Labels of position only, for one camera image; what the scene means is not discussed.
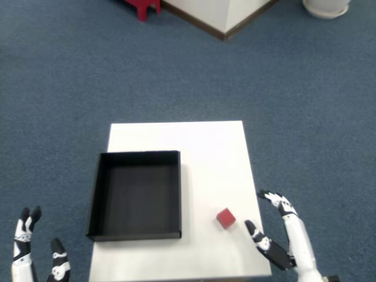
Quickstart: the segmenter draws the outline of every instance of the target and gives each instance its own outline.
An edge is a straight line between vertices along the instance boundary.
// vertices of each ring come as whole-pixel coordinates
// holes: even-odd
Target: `red stool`
[[[160,0],[124,0],[127,3],[135,6],[137,8],[137,16],[140,21],[146,21],[146,11],[147,8],[154,4],[157,10],[157,14],[160,13]]]

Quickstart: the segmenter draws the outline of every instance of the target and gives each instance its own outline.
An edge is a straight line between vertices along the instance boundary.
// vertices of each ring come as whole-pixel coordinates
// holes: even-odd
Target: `red block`
[[[225,208],[223,211],[217,214],[217,220],[224,229],[227,229],[235,222],[236,219],[230,210]]]

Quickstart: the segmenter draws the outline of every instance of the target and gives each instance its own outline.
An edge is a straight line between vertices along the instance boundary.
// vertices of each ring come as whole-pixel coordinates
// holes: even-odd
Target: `blue carpet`
[[[120,0],[2,0],[0,273],[16,219],[42,206],[40,281],[59,236],[71,281],[87,281],[85,237],[98,154],[112,122],[243,120],[256,187],[284,193],[323,274],[376,273],[376,2],[334,21],[284,0],[223,43],[163,11],[147,22]],[[287,244],[277,211],[264,229]],[[273,267],[260,281],[294,281]]]

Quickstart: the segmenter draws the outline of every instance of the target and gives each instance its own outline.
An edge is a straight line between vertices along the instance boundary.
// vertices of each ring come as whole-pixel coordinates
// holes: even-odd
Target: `open black box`
[[[93,241],[181,238],[180,152],[100,154],[86,235]]]

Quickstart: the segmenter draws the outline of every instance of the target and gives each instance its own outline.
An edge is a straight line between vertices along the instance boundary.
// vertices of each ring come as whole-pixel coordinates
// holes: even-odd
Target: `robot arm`
[[[290,243],[289,252],[286,252],[277,243],[261,233],[250,220],[247,220],[246,227],[257,249],[278,268],[282,270],[294,268],[298,273],[298,282],[339,281],[337,276],[326,278],[318,272],[306,227],[291,203],[278,193],[261,190],[257,195],[268,200],[277,208],[284,220]]]
[[[40,207],[37,207],[31,214],[29,214],[28,208],[24,208],[17,222],[12,263],[13,282],[38,282],[34,263],[31,259],[31,237],[35,223],[41,218],[41,215]],[[47,282],[68,282],[71,268],[59,239],[52,240],[51,248],[53,252],[53,268]]]

